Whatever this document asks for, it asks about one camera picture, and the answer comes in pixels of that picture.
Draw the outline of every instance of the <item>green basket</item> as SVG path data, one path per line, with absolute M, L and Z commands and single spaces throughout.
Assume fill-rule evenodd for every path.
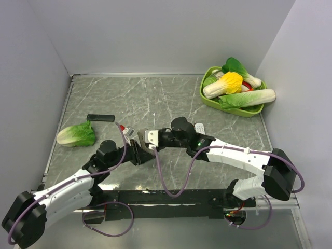
M 218 101 L 207 99 L 203 94 L 203 82 L 205 81 L 206 78 L 208 78 L 211 75 L 211 72 L 215 69 L 221 70 L 222 68 L 219 66 L 214 66 L 214 67 L 208 69 L 202 79 L 201 87 L 199 89 L 199 93 L 201 94 L 202 101 L 205 105 L 213 107 L 218 110 L 222 110 L 223 112 L 231 113 L 231 114 L 245 117 L 245 118 L 250 118 L 256 114 L 259 114 L 261 112 L 261 110 L 263 110 L 264 104 L 250 106 L 250 107 L 246 107 L 243 109 L 223 110 L 223 109 L 221 109 Z M 266 89 L 266 85 L 265 85 L 264 81 L 261 82 L 261 86 L 258 89 Z

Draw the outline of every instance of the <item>black phone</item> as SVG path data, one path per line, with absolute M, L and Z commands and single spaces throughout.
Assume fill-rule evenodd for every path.
M 114 115 L 102 115 L 102 114 L 88 114 L 88 121 L 102 121 L 102 122 L 114 122 Z

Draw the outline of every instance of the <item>white remote control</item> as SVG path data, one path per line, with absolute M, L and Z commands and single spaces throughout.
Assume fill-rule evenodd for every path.
M 204 125 L 202 123 L 195 123 L 195 130 L 197 133 L 205 135 Z

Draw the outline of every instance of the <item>gray marble surface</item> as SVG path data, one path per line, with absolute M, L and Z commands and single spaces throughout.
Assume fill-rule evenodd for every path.
M 267 135 L 259 115 L 242 118 L 204 105 L 200 99 L 201 77 L 105 77 L 74 78 L 61 129 L 86 121 L 87 114 L 113 114 L 116 122 L 142 128 L 169 127 L 171 120 L 184 116 L 202 122 L 208 135 L 227 143 L 269 150 Z M 113 122 L 92 123 L 97 141 L 90 147 L 56 145 L 46 187 L 74 174 L 96 152 L 103 140 L 122 146 Z M 167 148 L 160 153 L 163 176 L 169 189 L 180 189 L 191 158 L 184 149 Z M 227 188 L 233 179 L 252 174 L 229 165 L 196 161 L 187 189 Z M 100 184 L 105 190 L 162 189 L 155 161 L 134 166 L 125 163 Z

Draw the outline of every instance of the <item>marble table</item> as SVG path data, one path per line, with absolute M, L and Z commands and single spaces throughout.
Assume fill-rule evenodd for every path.
M 199 94 L 201 80 L 202 77 L 196 76 L 74 77 L 61 129 L 85 122 L 87 114 L 113 114 L 116 122 L 135 130 L 169 127 L 172 119 L 184 116 L 192 123 L 203 123 L 206 134 L 227 143 L 270 150 L 261 117 L 242 118 L 204 105 Z M 113 122 L 93 122 L 92 125 L 97 137 L 93 146 L 55 146 L 46 187 L 79 170 L 103 140 L 111 139 L 122 146 L 119 130 Z M 159 155 L 168 188 L 180 189 L 191 158 L 179 148 L 166 148 Z M 227 188 L 233 179 L 249 177 L 251 173 L 229 165 L 196 161 L 187 189 Z M 154 160 L 139 166 L 127 162 L 100 186 L 104 190 L 162 189 Z

